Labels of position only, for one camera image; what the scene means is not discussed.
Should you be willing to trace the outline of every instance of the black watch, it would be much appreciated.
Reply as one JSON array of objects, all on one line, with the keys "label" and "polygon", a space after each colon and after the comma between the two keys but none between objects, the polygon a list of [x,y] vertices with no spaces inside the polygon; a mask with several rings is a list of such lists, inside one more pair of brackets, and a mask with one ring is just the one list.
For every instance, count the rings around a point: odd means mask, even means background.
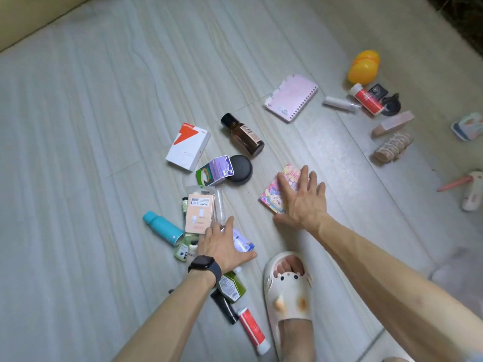
[{"label": "black watch", "polygon": [[206,255],[198,255],[188,267],[188,272],[191,269],[212,271],[216,277],[216,283],[218,283],[222,276],[221,268],[218,263],[214,261],[213,257],[208,257]]}]

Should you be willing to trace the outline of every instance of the orange yellow toy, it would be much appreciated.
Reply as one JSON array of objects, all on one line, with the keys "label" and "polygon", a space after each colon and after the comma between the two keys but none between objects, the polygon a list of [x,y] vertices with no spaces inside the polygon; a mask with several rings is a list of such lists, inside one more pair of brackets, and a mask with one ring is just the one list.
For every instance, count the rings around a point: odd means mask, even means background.
[{"label": "orange yellow toy", "polygon": [[376,79],[380,63],[379,54],[376,51],[364,51],[353,61],[347,79],[353,84],[367,85]]}]

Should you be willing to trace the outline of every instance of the blue bottle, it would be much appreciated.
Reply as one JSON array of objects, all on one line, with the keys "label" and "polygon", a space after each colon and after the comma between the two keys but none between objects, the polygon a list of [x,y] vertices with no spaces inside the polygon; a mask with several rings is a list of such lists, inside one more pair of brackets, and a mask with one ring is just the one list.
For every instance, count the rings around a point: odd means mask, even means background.
[{"label": "blue bottle", "polygon": [[151,227],[151,230],[170,243],[171,246],[175,247],[181,241],[184,231],[173,225],[164,217],[158,216],[152,211],[148,211],[142,219],[149,225],[149,227]]}]

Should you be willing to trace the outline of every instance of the white slipper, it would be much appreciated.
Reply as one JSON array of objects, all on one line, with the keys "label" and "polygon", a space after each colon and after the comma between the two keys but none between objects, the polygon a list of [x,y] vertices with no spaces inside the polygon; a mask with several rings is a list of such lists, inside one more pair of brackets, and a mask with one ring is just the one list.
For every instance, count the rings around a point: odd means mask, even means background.
[{"label": "white slipper", "polygon": [[[305,272],[285,272],[277,277],[273,275],[275,267],[283,258],[294,255],[302,262]],[[311,318],[311,276],[302,256],[294,251],[286,251],[274,256],[265,266],[263,272],[265,289],[265,304],[269,315],[270,327],[279,359],[281,355],[281,340],[278,323],[287,319]]]}]

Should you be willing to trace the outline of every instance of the person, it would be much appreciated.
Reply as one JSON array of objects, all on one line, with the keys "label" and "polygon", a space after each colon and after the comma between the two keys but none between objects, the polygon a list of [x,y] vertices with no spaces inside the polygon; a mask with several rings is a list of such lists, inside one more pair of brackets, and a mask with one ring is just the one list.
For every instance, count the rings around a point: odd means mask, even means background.
[{"label": "person", "polygon": [[[283,174],[278,181],[287,212],[276,223],[305,229],[333,257],[362,300],[385,329],[416,362],[480,361],[483,356],[483,321],[443,289],[386,253],[367,239],[336,222],[327,213],[325,184],[304,166],[299,190],[290,188]],[[233,247],[233,217],[220,231],[214,224],[200,240],[198,253],[214,258],[226,273],[255,258]],[[274,271],[303,273],[299,259],[287,256]],[[191,270],[124,345],[115,362],[177,361],[191,328],[215,285],[213,272]],[[312,322],[280,322],[282,359],[313,361]]]}]

